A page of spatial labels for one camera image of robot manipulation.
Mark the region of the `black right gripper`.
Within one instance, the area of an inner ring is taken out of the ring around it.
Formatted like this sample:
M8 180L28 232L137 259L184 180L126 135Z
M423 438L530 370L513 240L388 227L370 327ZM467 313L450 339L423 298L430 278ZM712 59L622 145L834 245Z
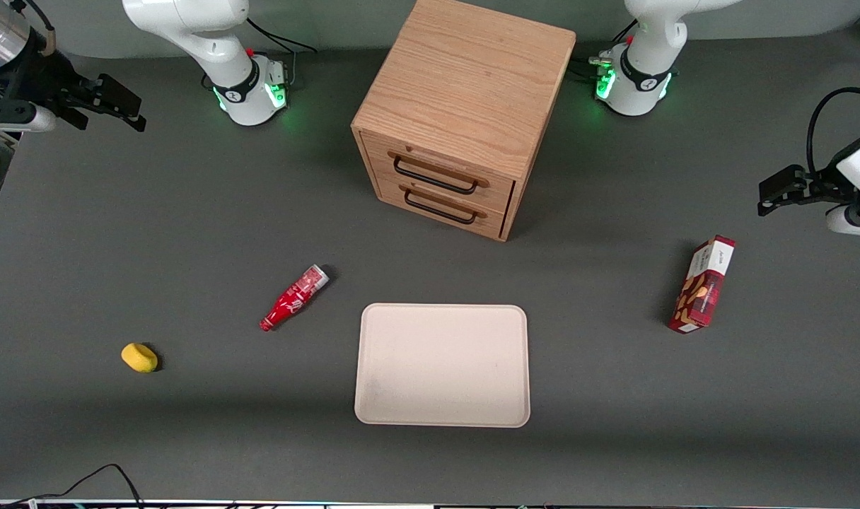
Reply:
M141 99L109 74L82 77L61 53L26 51L0 67L0 128L45 128L60 118L85 130L88 117L76 109L90 93L86 109L121 119L145 132Z

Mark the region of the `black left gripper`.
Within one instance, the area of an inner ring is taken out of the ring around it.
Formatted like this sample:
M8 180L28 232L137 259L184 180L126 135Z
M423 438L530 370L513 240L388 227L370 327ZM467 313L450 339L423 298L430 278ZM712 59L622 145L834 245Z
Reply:
M765 217L783 206L854 202L854 185L840 172L818 172L808 177L802 165L793 164L761 181L757 186L757 215Z

